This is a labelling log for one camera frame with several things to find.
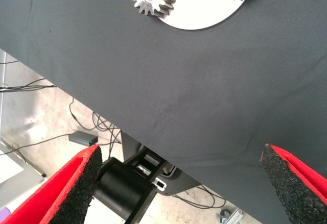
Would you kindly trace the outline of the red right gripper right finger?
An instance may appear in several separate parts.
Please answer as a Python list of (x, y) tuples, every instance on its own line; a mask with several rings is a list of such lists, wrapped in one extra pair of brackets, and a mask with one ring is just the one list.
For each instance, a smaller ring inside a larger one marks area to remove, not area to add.
[(325, 177), (273, 144), (265, 144), (261, 163), (291, 223), (326, 223)]

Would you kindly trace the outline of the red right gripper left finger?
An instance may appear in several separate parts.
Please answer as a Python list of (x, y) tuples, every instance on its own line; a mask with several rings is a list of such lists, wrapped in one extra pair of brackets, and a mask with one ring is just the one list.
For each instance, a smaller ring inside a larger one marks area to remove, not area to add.
[(83, 149), (2, 223), (84, 223), (101, 164), (98, 145)]

